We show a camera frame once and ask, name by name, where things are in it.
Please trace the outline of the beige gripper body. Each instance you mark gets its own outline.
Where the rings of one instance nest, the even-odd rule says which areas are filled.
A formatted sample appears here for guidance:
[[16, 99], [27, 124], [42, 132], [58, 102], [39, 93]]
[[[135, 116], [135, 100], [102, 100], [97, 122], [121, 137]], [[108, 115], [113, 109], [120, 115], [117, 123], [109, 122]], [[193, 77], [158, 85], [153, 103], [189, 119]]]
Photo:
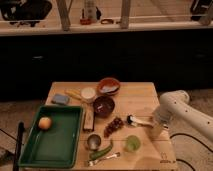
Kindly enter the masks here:
[[164, 130], [164, 124], [156, 119], [153, 120], [153, 127], [150, 129], [150, 138], [156, 139]]

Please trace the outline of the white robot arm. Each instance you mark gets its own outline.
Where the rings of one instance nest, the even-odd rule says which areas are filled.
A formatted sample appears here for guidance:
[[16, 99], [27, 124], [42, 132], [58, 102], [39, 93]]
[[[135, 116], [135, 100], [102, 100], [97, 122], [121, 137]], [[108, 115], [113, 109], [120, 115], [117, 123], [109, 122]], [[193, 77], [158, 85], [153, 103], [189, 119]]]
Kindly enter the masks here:
[[173, 116], [178, 116], [213, 142], [213, 117], [189, 105], [190, 96], [184, 90], [170, 91], [159, 97], [159, 106], [153, 111], [153, 128], [150, 137], [156, 139]]

